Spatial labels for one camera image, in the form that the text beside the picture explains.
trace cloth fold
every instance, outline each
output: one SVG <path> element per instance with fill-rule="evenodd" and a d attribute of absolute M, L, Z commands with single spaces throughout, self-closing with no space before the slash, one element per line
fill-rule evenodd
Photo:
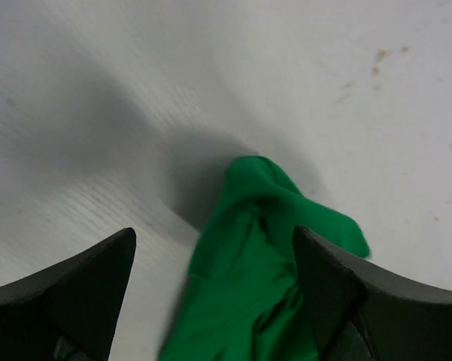
<path fill-rule="evenodd" d="M 317 359 L 296 281 L 293 230 L 368 256 L 351 218 L 301 195 L 271 160 L 235 160 L 194 250 L 190 283 L 161 361 Z"/>

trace crumpled green cloth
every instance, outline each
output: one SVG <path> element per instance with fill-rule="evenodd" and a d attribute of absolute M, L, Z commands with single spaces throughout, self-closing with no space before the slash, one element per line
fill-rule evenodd
<path fill-rule="evenodd" d="M 196 245 L 190 285 L 159 359 L 317 359 L 296 281 L 296 225 L 369 255 L 356 222 L 306 199 L 271 160 L 235 160 Z"/>

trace green cloth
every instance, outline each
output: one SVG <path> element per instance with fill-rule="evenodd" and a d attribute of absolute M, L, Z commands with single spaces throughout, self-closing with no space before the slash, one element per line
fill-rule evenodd
<path fill-rule="evenodd" d="M 304 198 L 271 160 L 235 160 L 196 245 L 190 285 L 159 359 L 317 359 L 296 281 L 296 225 L 358 256 L 369 255 L 352 219 Z"/>

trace stain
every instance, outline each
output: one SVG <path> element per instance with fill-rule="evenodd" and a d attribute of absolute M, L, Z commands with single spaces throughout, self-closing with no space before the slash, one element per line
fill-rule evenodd
<path fill-rule="evenodd" d="M 392 52 L 392 50 L 378 49 L 378 52 L 376 53 L 376 61 L 380 62 L 387 56 L 391 55 Z"/>
<path fill-rule="evenodd" d="M 7 105 L 10 108 L 15 108 L 17 106 L 17 102 L 15 102 L 12 98 L 8 98 L 7 99 Z"/>
<path fill-rule="evenodd" d="M 340 96 L 339 98 L 336 99 L 336 104 L 341 104 L 343 101 L 345 101 L 346 99 L 349 99 L 351 97 L 351 94 L 347 93 L 347 94 L 343 94 L 342 96 Z"/>

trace white surface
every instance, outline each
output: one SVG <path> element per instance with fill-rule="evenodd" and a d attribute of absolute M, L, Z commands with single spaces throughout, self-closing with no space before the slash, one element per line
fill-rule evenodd
<path fill-rule="evenodd" d="M 134 227 L 112 360 L 156 358 L 175 212 L 200 226 L 240 143 L 452 289 L 452 0 L 0 1 L 0 285 Z"/>

